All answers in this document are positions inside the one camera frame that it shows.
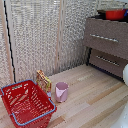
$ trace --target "basket handle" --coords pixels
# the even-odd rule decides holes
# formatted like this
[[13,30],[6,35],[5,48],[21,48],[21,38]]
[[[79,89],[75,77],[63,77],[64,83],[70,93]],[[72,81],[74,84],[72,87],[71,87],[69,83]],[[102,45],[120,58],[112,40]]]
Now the basket handle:
[[54,106],[54,109],[53,109],[53,110],[51,110],[51,111],[49,111],[49,112],[46,112],[46,113],[44,113],[44,114],[42,114],[42,115],[40,115],[40,116],[38,116],[38,117],[36,117],[36,118],[34,118],[34,119],[32,119],[32,120],[26,122],[26,123],[20,124],[20,123],[17,121],[15,114],[12,113],[11,115],[13,116],[13,118],[14,118],[14,120],[15,120],[15,122],[16,122],[17,125],[19,125],[19,126],[25,126],[25,125],[27,125],[27,124],[29,124],[29,123],[31,123],[31,122],[33,122],[33,121],[35,121],[35,120],[37,120],[37,119],[43,117],[43,116],[48,115],[49,113],[52,113],[52,112],[56,111],[56,106],[55,106],[55,104],[51,101],[50,98],[49,98],[49,101],[50,101],[51,104]]

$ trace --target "floorboard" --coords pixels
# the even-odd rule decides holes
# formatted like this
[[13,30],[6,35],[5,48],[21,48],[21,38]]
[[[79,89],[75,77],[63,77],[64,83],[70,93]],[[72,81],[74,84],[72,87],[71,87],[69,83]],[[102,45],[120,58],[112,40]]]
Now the floorboard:
[[[57,111],[48,128],[110,128],[128,101],[128,87],[123,82],[91,66],[81,65],[49,78]],[[63,103],[54,98],[58,82],[69,85]],[[0,128],[15,128],[1,99]]]

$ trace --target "white stand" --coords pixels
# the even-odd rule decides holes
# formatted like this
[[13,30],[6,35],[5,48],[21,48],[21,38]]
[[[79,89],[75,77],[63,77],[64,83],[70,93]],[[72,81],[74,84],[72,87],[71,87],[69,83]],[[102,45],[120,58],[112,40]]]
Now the white stand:
[[113,124],[111,128],[128,128],[128,103],[126,104],[117,122]]

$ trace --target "woven wall panel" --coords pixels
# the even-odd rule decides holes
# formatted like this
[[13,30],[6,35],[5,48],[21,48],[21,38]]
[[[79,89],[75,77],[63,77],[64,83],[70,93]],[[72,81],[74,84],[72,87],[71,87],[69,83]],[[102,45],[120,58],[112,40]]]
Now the woven wall panel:
[[19,80],[35,80],[39,69],[52,75],[60,0],[10,1]]
[[123,8],[124,3],[114,0],[100,0],[101,6],[99,9],[109,9],[109,8]]
[[2,24],[2,15],[0,13],[0,88],[11,84],[12,80],[11,80],[11,74],[10,74],[10,67],[12,65],[9,65],[9,59],[8,59],[8,54],[7,54],[7,50],[6,50],[6,40],[5,38],[5,33],[4,33],[4,27]]
[[64,71],[84,63],[83,45],[85,21],[94,15],[96,0],[67,0],[59,70]]

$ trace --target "cabinet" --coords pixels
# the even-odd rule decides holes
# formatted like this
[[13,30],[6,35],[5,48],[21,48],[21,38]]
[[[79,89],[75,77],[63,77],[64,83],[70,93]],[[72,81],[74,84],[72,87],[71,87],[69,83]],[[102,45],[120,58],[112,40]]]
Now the cabinet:
[[128,23],[87,18],[84,44],[92,48],[89,63],[123,77],[128,63]]

